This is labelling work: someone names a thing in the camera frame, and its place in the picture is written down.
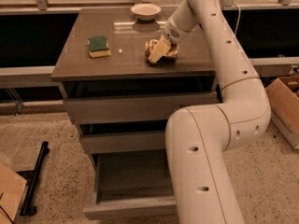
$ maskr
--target black metal leg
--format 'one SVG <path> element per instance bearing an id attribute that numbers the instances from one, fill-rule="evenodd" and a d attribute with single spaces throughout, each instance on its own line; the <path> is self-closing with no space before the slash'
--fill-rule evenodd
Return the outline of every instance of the black metal leg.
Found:
<path id="1" fill-rule="evenodd" d="M 42 143 L 41 149 L 37 157 L 35 169 L 32 171 L 18 172 L 18 174 L 22 175 L 25 179 L 28 180 L 28 186 L 29 186 L 23 205 L 21 207 L 21 213 L 20 213 L 21 216 L 33 216 L 37 212 L 36 207 L 31 205 L 31 201 L 34 197 L 36 183 L 39 177 L 43 160 L 48 153 L 49 153 L 48 142 L 44 141 Z"/>

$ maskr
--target cabinet top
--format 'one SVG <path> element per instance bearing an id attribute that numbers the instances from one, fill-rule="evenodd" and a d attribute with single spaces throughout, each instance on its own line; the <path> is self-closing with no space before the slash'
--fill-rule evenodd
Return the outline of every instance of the cabinet top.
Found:
<path id="1" fill-rule="evenodd" d="M 214 74 L 204 35 L 196 27 L 179 44 L 175 61 L 151 64 L 145 57 L 146 41 L 159 39 L 176 7 L 162 7 L 154 21 L 140 21 L 129 7 L 82 9 L 52 73 L 53 81 L 179 77 Z M 89 37 L 107 37 L 111 55 L 91 58 Z"/>

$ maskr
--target yellow sponge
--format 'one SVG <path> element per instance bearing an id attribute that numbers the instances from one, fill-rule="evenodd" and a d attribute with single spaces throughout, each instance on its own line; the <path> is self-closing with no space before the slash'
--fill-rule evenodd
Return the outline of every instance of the yellow sponge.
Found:
<path id="1" fill-rule="evenodd" d="M 110 55 L 108 40 L 103 35 L 90 37 L 87 39 L 90 56 L 93 58 Z"/>

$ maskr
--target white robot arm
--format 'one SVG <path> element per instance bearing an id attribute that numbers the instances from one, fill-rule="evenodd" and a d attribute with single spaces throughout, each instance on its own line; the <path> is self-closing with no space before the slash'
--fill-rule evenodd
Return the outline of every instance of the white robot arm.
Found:
<path id="1" fill-rule="evenodd" d="M 223 103 L 182 108 L 167 123 L 166 152 L 179 221 L 241 224 L 222 152 L 257 139 L 268 126 L 270 106 L 258 74 L 222 15 L 220 0 L 185 0 L 161 39 L 178 43 L 199 23 Z"/>

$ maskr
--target white bowl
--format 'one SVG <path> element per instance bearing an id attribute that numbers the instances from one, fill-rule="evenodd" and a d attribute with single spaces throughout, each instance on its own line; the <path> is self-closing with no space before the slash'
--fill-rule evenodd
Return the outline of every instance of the white bowl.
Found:
<path id="1" fill-rule="evenodd" d="M 131 7 L 131 11 L 142 21 L 150 21 L 161 11 L 155 4 L 137 4 Z"/>

